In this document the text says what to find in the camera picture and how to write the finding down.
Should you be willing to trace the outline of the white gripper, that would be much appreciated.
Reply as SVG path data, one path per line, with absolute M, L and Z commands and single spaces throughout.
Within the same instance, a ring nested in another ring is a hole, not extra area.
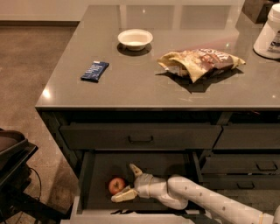
M 123 190 L 111 197 L 111 201 L 115 203 L 133 200 L 137 195 L 141 198 L 154 198 L 157 200 L 165 199 L 168 195 L 167 182 L 164 178 L 154 177 L 151 174 L 142 172 L 142 170 L 135 164 L 130 164 L 129 168 L 132 170 L 136 180 L 134 188 L 129 185 Z

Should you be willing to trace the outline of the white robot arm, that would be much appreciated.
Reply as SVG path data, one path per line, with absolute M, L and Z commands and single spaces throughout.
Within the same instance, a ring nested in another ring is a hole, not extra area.
M 129 185 L 111 197 L 115 203 L 140 198 L 153 198 L 176 210 L 186 208 L 188 201 L 194 202 L 209 212 L 219 215 L 231 224 L 280 224 L 280 207 L 273 215 L 263 213 L 179 175 L 168 179 L 143 173 L 135 164 L 129 168 L 134 173 L 134 187 Z

